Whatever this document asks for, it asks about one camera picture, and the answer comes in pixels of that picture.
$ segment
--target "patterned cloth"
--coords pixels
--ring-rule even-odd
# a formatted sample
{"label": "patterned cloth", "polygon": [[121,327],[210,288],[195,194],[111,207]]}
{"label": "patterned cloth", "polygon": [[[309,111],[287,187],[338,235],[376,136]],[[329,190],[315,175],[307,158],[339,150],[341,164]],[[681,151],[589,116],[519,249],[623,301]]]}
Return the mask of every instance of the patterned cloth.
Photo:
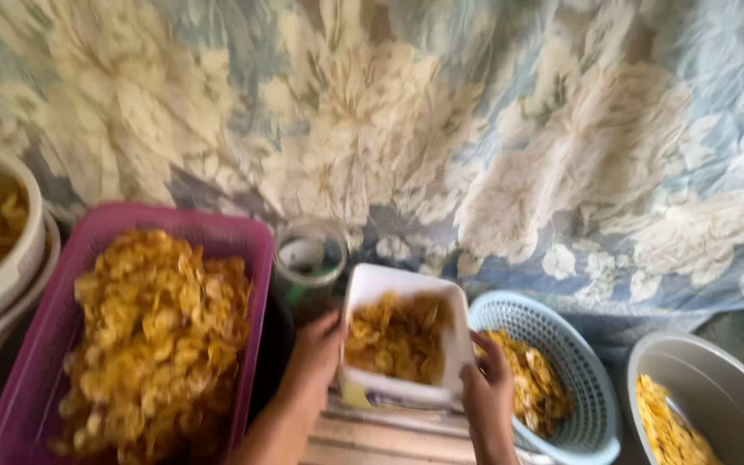
{"label": "patterned cloth", "polygon": [[600,343],[744,308],[744,0],[0,0],[0,146],[69,221],[336,218]]}

